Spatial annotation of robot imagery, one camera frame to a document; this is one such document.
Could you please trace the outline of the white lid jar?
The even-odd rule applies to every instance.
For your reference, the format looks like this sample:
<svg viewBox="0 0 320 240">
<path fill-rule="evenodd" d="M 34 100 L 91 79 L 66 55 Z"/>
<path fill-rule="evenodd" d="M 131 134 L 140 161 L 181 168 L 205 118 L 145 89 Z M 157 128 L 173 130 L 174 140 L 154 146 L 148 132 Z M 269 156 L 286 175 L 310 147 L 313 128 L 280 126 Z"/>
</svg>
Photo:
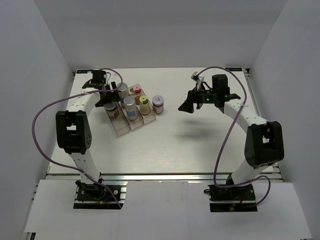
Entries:
<svg viewBox="0 0 320 240">
<path fill-rule="evenodd" d="M 110 118 L 117 118 L 119 116 L 119 110 L 116 102 L 106 103 L 104 109 Z"/>
<path fill-rule="evenodd" d="M 164 111 L 164 98 L 161 95 L 153 96 L 152 105 L 156 113 L 161 114 Z"/>
</svg>

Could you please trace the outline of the silver lid jar blue label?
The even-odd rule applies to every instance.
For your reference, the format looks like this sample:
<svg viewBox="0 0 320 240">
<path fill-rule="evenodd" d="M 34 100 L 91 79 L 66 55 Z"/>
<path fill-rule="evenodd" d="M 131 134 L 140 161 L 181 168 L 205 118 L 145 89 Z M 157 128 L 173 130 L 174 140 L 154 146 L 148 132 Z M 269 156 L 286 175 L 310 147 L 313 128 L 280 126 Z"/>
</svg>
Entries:
<svg viewBox="0 0 320 240">
<path fill-rule="evenodd" d="M 136 101 L 133 96 L 126 96 L 123 100 L 125 112 L 130 121 L 138 118 Z"/>
</svg>

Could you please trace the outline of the pink cap spice bottle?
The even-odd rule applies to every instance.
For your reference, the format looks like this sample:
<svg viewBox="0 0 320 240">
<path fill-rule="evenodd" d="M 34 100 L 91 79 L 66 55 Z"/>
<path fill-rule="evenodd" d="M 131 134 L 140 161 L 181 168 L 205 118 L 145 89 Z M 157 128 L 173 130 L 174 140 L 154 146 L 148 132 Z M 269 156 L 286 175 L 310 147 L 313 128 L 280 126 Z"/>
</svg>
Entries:
<svg viewBox="0 0 320 240">
<path fill-rule="evenodd" d="M 140 104 L 140 97 L 144 95 L 142 87 L 139 84 L 137 84 L 132 87 L 132 90 L 133 90 L 133 97 L 135 100 L 135 104 L 139 105 Z"/>
</svg>

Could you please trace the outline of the yellow cap white bottle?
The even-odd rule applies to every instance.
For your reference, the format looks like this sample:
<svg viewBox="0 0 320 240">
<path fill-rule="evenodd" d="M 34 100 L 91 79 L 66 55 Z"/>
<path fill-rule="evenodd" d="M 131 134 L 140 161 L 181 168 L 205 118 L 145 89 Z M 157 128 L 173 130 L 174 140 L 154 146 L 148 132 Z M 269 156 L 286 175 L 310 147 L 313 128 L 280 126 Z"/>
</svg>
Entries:
<svg viewBox="0 0 320 240">
<path fill-rule="evenodd" d="M 139 98 L 139 111 L 144 116 L 151 113 L 151 106 L 149 103 L 149 99 L 146 95 L 142 95 Z"/>
</svg>

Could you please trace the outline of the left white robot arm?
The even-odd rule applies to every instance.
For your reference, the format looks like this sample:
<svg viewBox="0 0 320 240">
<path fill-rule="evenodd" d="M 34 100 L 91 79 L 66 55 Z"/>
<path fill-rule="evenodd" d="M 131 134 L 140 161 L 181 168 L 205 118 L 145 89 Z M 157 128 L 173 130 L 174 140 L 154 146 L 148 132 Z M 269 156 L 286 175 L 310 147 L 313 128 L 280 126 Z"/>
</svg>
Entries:
<svg viewBox="0 0 320 240">
<path fill-rule="evenodd" d="M 90 147 L 93 141 L 88 116 L 93 108 L 103 107 L 119 100 L 116 83 L 106 78 L 111 69 L 94 69 L 92 78 L 84 83 L 80 96 L 64 111 L 55 115 L 57 145 L 73 160 L 83 184 L 90 185 L 88 193 L 99 200 L 105 196 L 106 187 L 98 181 L 98 171 Z"/>
</svg>

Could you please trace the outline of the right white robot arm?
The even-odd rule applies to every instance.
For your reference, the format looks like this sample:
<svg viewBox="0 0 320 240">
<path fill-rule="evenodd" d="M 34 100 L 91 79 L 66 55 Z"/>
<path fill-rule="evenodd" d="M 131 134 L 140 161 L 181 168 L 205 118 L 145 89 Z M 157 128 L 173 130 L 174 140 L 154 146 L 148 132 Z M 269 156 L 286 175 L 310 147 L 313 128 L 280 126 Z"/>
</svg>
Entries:
<svg viewBox="0 0 320 240">
<path fill-rule="evenodd" d="M 267 121 L 254 113 L 236 93 L 231 93 L 225 74 L 212 76 L 212 86 L 194 73 L 196 85 L 187 93 L 186 100 L 178 108 L 192 114 L 204 104 L 213 104 L 223 114 L 232 118 L 245 132 L 244 161 L 226 181 L 226 195 L 236 200 L 244 193 L 245 185 L 253 182 L 258 174 L 284 159 L 282 126 L 278 121 Z"/>
</svg>

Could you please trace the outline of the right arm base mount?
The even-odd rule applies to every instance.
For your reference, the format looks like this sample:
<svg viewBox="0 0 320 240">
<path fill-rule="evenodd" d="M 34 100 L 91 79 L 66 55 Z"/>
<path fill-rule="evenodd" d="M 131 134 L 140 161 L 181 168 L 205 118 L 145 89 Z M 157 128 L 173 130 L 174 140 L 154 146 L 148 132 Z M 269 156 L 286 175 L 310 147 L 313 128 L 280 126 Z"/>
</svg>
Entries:
<svg viewBox="0 0 320 240">
<path fill-rule="evenodd" d="M 211 213 L 257 212 L 256 196 L 252 182 L 232 188 L 208 185 L 203 191 L 209 195 Z"/>
</svg>

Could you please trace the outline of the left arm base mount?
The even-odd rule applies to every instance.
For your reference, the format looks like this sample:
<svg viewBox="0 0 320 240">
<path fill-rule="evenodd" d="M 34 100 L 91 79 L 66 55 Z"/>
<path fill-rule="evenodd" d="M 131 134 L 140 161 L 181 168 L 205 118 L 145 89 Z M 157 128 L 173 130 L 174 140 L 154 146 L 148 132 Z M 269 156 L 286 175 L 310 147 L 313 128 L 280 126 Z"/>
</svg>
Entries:
<svg viewBox="0 0 320 240">
<path fill-rule="evenodd" d="M 76 180 L 76 192 L 74 197 L 74 209 L 86 210 L 120 210 L 124 204 L 124 185 L 117 183 L 108 184 L 103 175 L 92 182 L 85 175 Z"/>
</svg>

